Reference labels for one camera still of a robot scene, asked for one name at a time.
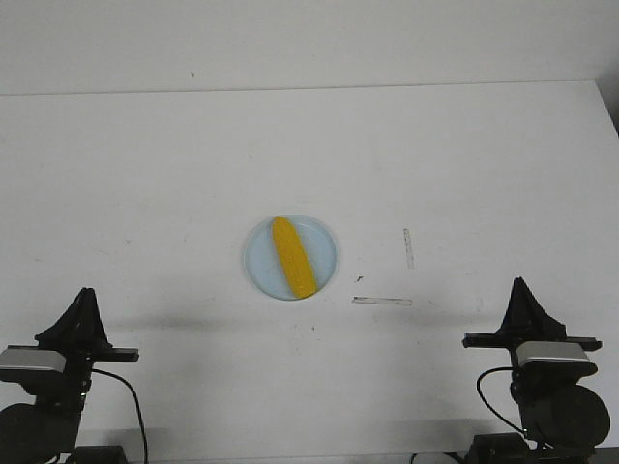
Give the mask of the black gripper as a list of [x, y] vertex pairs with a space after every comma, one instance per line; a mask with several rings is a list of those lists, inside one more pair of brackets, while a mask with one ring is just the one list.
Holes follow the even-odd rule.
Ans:
[[[515, 334], [521, 329], [520, 303], [521, 291], [524, 312], [526, 313], [528, 331], [539, 339], [525, 339], [510, 337], [506, 334]], [[516, 366], [516, 348], [527, 341], [558, 341], [578, 343], [587, 355], [602, 348], [602, 343], [594, 337], [567, 337], [566, 326], [550, 315], [539, 304], [525, 280], [516, 277], [513, 282], [506, 313], [496, 333], [466, 333], [462, 345], [464, 348], [505, 349], [509, 352], [512, 367], [522, 376], [538, 376], [541, 378], [570, 379], [577, 382], [578, 377], [567, 376], [566, 372], [557, 368], [541, 371], [533, 367], [520, 369]]]
[[[89, 364], [104, 363], [136, 363], [139, 352], [134, 348], [113, 348], [108, 341], [103, 321], [101, 318], [96, 292], [93, 288], [82, 288], [67, 310], [49, 328], [35, 335], [35, 340], [41, 345], [61, 346], [84, 343], [88, 340], [87, 326], [84, 326], [83, 309], [86, 306], [87, 297], [90, 297], [92, 319], [92, 343], [102, 352], [76, 351], [71, 354], [62, 354], [66, 360], [63, 379], [55, 382], [42, 384], [26, 383], [22, 387], [59, 387], [70, 380], [70, 363], [77, 365], [78, 376], [88, 369]], [[10, 345], [9, 347], [35, 347]]]

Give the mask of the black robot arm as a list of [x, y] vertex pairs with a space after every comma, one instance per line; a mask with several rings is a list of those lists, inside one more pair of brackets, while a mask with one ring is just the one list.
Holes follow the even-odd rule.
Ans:
[[49, 328], [35, 335], [37, 344], [9, 345], [1, 352], [1, 381], [16, 384], [34, 397], [1, 410], [3, 463], [126, 463], [120, 445], [79, 446], [77, 436], [92, 376], [122, 383], [133, 397], [142, 443], [142, 461], [149, 446], [139, 398], [122, 376], [97, 369], [97, 363], [136, 363], [136, 348], [116, 348], [101, 319], [96, 292], [82, 288], [67, 310]]
[[466, 463], [586, 463], [609, 434], [610, 413], [580, 380], [597, 373], [589, 359], [603, 344], [575, 337], [548, 315], [525, 280], [515, 278], [507, 310], [494, 333], [467, 333], [466, 348], [505, 349], [510, 395], [520, 418], [501, 421], [509, 433], [478, 434]]

